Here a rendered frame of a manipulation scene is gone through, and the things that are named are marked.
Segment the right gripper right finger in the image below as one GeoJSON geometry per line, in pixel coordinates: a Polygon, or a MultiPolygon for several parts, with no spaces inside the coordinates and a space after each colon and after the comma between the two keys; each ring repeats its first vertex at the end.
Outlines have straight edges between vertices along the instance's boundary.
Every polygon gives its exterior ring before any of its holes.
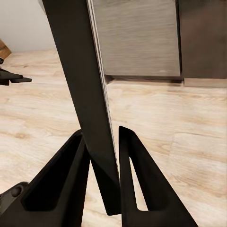
{"type": "Polygon", "coordinates": [[[198,227],[137,134],[119,127],[122,227],[198,227]],[[130,158],[148,211],[137,208],[130,158]]]}

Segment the poster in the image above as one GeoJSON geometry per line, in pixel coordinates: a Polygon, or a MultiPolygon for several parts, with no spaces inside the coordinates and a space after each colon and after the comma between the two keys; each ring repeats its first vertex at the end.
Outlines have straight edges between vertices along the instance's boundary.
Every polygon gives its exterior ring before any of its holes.
{"type": "Polygon", "coordinates": [[[108,216],[122,214],[120,173],[92,0],[42,0],[108,216]]]}

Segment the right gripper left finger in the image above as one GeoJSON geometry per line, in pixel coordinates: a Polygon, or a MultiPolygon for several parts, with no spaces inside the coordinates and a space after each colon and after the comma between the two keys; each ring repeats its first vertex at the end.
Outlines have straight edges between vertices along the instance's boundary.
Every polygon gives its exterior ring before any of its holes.
{"type": "Polygon", "coordinates": [[[76,131],[0,216],[0,227],[81,227],[90,157],[76,131]]]}

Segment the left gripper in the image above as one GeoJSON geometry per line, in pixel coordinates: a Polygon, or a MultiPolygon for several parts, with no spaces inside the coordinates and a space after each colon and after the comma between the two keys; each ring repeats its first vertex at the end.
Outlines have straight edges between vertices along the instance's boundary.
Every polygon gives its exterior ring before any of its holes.
{"type": "Polygon", "coordinates": [[[10,71],[0,70],[0,85],[9,86],[9,81],[12,83],[31,82],[31,78],[25,78],[22,75],[10,73],[10,71]]]}

